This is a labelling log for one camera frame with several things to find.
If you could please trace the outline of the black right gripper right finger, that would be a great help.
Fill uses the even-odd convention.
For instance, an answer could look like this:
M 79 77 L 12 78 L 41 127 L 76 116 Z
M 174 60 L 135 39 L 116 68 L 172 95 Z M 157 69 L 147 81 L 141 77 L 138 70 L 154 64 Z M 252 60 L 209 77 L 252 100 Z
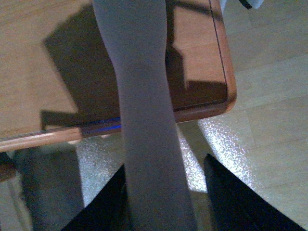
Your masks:
M 207 191 L 220 231 L 303 231 L 211 154 L 204 159 Z

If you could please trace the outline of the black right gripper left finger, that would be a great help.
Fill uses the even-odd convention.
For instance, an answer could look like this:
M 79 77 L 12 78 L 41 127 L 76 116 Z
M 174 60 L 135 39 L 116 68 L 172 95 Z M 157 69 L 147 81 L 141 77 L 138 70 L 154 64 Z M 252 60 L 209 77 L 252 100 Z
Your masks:
M 125 167 L 122 165 L 107 184 L 63 231 L 130 231 Z

